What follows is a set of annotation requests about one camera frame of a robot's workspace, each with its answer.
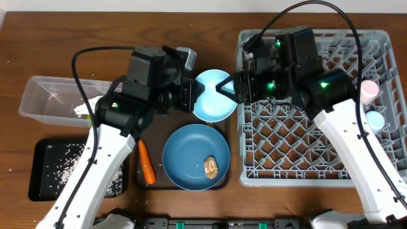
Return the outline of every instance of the plastic crate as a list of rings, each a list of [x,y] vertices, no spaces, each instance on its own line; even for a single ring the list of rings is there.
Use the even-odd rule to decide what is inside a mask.
[[[242,51],[242,42],[260,30],[239,34],[237,70],[254,67]],[[263,39],[272,56],[278,56],[274,34]],[[406,180],[406,103],[389,35],[385,31],[358,31],[363,51],[363,78],[380,86],[367,111],[378,111],[386,125],[376,134],[393,166]],[[314,30],[317,51],[324,68],[342,68],[356,84],[357,48],[351,31]],[[277,65],[270,58],[258,61],[258,69]],[[244,186],[354,186],[331,143],[304,112],[274,106],[268,100],[238,106],[240,182]]]

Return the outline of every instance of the orange carrot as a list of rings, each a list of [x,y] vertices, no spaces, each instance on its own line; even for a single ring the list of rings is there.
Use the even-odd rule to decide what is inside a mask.
[[[142,173],[144,174],[144,178],[147,184],[154,184],[156,181],[155,173],[153,167],[150,163],[150,158],[148,157],[146,145],[142,140],[139,141],[139,154],[140,154],[140,162],[142,167]]]

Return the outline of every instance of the blue plate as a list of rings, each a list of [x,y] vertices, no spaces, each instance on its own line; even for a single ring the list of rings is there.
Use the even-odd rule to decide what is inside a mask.
[[[204,162],[213,156],[219,169],[214,179],[205,176]],[[174,184],[200,191],[215,186],[229,169],[230,151],[224,137],[214,128],[192,124],[175,131],[163,151],[163,167]]]
[[[194,105],[193,113],[203,121],[217,122],[229,117],[236,109],[237,103],[216,91],[215,86],[229,77],[229,74],[211,69],[199,74],[198,82],[205,86],[205,91]],[[227,83],[224,90],[234,93],[233,84]]]

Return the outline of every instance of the wooden table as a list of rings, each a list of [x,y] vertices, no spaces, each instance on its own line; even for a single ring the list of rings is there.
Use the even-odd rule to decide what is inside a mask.
[[[53,202],[27,197],[35,144],[45,137],[86,135],[83,128],[44,125],[18,114],[27,80],[34,75],[72,77],[71,59],[82,48],[104,45],[187,46],[198,53],[195,72],[235,68],[243,29],[260,29],[271,13],[7,13],[0,33],[0,228],[34,228]],[[407,86],[407,15],[350,15],[358,29],[390,34],[398,71]],[[275,28],[311,25],[347,29],[335,14],[291,14]],[[113,80],[126,74],[129,53],[94,52],[79,58],[80,78]],[[326,208],[362,213],[353,188],[246,188],[238,181],[237,116],[231,116],[231,181],[218,191],[137,191],[104,200],[98,216],[127,207],[137,217],[272,218],[304,216]]]

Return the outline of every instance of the wire grid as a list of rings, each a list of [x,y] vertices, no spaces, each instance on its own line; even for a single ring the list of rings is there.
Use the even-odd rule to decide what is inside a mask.
[[[340,45],[325,45],[319,40],[325,37],[337,36],[338,34],[321,33],[315,34],[318,54],[324,59],[324,68],[343,69],[354,85],[357,81],[357,48],[355,44],[347,41]],[[272,57],[278,57],[274,39],[265,39],[270,47]],[[397,107],[398,91],[395,83],[386,78],[386,71],[390,69],[388,49],[390,42],[385,43],[386,51],[380,53],[377,43],[364,40],[362,43],[363,72],[362,77],[373,80],[379,86],[390,83],[394,106]],[[252,60],[244,59],[244,69],[254,66]],[[397,75],[397,69],[391,68],[391,75]],[[364,107],[365,112],[378,111],[386,119],[386,106],[382,99],[381,90],[376,99]],[[403,125],[402,109],[397,110],[398,124]],[[399,135],[389,131],[390,125],[386,123],[384,128],[376,134],[393,166],[407,168],[406,157],[402,144],[396,144],[393,140],[400,141]],[[262,100],[244,106],[244,134],[245,134],[245,157],[244,166],[247,178],[272,178],[272,179],[350,179],[338,154],[313,121],[310,121],[305,112],[291,109],[289,106],[276,106],[268,100]]]

